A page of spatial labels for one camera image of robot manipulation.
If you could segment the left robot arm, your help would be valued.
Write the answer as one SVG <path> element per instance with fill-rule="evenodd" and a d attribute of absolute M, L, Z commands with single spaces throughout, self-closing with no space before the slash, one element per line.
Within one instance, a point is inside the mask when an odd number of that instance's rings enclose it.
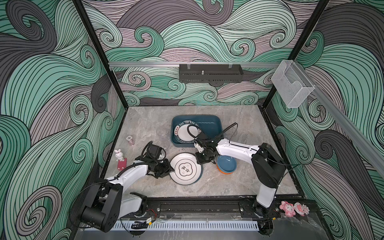
<path fill-rule="evenodd" d="M 158 179 L 174 171 L 168 159 L 150 163 L 135 161 L 116 176 L 92 184 L 76 219 L 106 233 L 120 218 L 129 214 L 143 218 L 148 211 L 147 196 L 131 192 L 123 200 L 124 192 L 150 172 Z"/>

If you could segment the green rim hao wei plate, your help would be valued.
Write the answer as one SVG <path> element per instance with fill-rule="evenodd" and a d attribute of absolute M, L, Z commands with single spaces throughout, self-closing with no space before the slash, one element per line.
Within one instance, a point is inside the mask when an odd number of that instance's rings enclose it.
<path fill-rule="evenodd" d="M 182 121 L 174 128 L 174 136 L 176 140 L 182 144 L 193 143 L 195 137 L 201 133 L 201 129 L 196 122 Z"/>

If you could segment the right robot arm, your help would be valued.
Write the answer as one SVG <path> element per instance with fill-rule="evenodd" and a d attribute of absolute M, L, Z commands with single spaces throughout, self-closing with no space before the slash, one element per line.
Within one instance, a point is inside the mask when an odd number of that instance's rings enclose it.
<path fill-rule="evenodd" d="M 219 141 L 195 139 L 194 146 L 198 150 L 195 156 L 200 165 L 217 156 L 229 156 L 252 165 L 261 184 L 256 208 L 271 207 L 287 169 L 283 159 L 271 145 L 263 143 L 260 146 L 251 146 L 223 138 Z"/>

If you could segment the white plate cloud emblem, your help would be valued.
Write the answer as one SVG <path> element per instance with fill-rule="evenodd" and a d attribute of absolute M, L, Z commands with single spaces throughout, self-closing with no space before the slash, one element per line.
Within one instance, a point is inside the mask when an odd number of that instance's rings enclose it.
<path fill-rule="evenodd" d="M 183 186 L 196 183 L 203 174 L 203 167 L 197 163 L 197 158 L 191 153 L 180 153 L 170 162 L 173 172 L 171 179 Z"/>

